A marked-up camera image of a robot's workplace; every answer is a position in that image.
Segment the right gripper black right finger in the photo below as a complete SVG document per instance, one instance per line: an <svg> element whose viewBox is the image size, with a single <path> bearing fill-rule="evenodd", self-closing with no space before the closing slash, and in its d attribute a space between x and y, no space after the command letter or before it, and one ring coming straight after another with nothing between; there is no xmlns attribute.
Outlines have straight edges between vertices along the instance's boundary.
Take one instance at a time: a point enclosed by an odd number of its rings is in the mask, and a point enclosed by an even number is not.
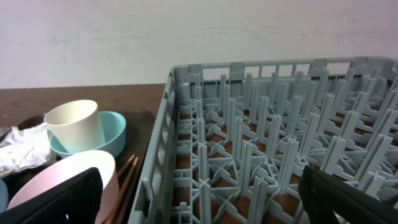
<svg viewBox="0 0 398 224"><path fill-rule="evenodd" d="M305 166L298 184L311 223L397 223L397 210L314 166Z"/></svg>

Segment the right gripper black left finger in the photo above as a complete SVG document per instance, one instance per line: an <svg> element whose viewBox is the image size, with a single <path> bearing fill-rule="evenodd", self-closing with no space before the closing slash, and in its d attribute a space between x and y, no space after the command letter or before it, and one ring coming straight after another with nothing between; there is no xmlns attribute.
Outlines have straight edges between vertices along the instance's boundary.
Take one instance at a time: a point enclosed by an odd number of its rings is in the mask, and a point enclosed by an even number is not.
<svg viewBox="0 0 398 224"><path fill-rule="evenodd" d="M1 213L1 224L94 223L103 182L91 167L42 194Z"/></svg>

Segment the white napkin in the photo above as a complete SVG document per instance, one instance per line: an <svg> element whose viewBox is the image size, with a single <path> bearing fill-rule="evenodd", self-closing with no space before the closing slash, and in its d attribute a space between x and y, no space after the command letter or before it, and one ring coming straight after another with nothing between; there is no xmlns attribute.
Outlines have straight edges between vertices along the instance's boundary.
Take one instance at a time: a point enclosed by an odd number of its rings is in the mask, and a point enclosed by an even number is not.
<svg viewBox="0 0 398 224"><path fill-rule="evenodd" d="M1 141L1 178L56 162L45 123L20 130L13 126Z"/></svg>

